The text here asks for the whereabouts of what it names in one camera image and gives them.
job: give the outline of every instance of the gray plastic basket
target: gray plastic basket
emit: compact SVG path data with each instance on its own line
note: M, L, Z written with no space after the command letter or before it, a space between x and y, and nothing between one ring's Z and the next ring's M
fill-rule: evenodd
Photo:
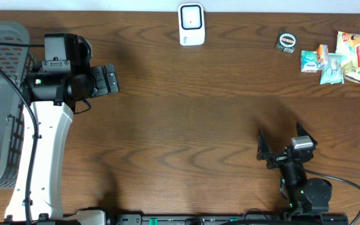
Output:
M15 22L0 22L0 41L29 44L26 28ZM20 86L34 58L28 47L0 46L0 68ZM0 188L13 188L18 176L23 143L23 104L0 76Z

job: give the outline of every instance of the wood grain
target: wood grain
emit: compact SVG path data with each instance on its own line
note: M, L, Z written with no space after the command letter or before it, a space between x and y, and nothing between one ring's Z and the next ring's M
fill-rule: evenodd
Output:
M206 41L182 47L176 13L0 11L45 33L85 36L93 65L113 63L121 92L74 117L62 172L66 213L105 206L161 213L243 213L287 206L279 171L256 160L258 129L282 149L301 121L319 142L306 167L360 184L360 85L319 85L300 50L360 33L360 15L206 13ZM294 54L274 49L299 36ZM38 59L40 49L34 50ZM350 220L360 192L332 181L331 212ZM0 190L0 221L12 190Z

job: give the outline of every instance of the white wall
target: white wall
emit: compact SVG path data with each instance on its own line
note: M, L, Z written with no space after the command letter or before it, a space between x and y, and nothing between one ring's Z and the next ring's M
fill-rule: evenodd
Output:
M0 0L0 9L171 12L190 2L207 12L360 13L360 0Z

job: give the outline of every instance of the black square outline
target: black square outline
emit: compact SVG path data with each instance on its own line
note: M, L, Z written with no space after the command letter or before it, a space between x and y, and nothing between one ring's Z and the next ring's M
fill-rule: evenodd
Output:
M200 26L197 28L184 28L183 26L183 8L184 7L192 7L192 6L197 6L199 8L199 22L200 22ZM203 11L201 9L201 7L199 5L186 5L186 6L181 6L180 8L180 20L181 20L181 28L185 29L185 30L192 30L192 29L200 29L203 26Z

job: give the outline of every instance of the yellow snack bag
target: yellow snack bag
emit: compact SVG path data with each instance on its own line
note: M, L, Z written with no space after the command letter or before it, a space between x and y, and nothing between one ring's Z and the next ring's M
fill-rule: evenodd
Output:
M346 56L346 59L341 63L344 77L360 84L360 34L339 31L336 53Z

